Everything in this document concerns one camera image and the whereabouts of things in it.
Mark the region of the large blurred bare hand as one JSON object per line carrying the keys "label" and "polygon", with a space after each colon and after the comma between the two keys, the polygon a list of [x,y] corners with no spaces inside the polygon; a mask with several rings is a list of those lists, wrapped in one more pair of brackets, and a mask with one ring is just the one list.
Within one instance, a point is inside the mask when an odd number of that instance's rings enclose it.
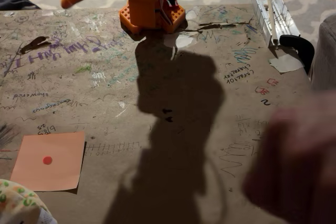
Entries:
{"label": "large blurred bare hand", "polygon": [[275,111],[243,192],[288,223],[335,223],[334,91]]}

